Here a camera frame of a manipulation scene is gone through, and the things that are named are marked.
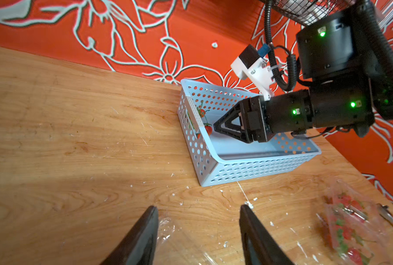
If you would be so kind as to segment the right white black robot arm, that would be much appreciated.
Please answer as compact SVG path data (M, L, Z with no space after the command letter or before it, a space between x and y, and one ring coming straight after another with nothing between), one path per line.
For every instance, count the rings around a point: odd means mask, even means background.
M268 142L283 132L306 140L306 131L312 128L323 133L353 131L362 138L373 125L375 113L393 120L393 50L371 1L355 1L305 24L296 35L298 53L288 53L287 78L275 57L273 9L286 13L281 2L265 2L265 46L260 50L247 46L237 62L248 77L258 72L267 56L283 95L239 101L214 124L217 133L247 144Z

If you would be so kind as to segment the packed red strawberry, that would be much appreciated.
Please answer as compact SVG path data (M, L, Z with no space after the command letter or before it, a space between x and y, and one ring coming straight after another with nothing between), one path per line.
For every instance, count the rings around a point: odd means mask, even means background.
M340 194L338 196L338 205L341 208L348 208L348 207L350 207L351 202L352 202L352 197L349 196L349 195L346 195L346 194L342 195L342 194Z

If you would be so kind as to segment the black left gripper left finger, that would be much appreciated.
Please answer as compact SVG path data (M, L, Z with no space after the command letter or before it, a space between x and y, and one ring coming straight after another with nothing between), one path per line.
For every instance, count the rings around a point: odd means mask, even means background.
M152 265L157 244L158 209L151 205L141 215L103 265Z

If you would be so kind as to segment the clear plastic clamshell container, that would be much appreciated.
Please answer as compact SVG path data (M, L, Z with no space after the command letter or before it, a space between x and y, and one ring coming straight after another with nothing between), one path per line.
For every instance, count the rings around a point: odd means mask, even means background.
M352 197L350 207L341 208L338 196ZM334 178L320 197L323 238L338 265L391 265L387 233L375 203L346 182Z

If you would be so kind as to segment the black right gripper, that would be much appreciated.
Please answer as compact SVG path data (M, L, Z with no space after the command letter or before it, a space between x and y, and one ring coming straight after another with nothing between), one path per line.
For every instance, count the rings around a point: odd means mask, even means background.
M265 100L256 96L241 100L214 123L214 130L246 144L272 138L265 117Z

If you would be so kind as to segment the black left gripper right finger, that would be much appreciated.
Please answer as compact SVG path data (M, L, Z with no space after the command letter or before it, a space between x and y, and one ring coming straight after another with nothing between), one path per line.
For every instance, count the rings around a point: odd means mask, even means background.
M248 205L240 208L239 227L246 265L293 265Z

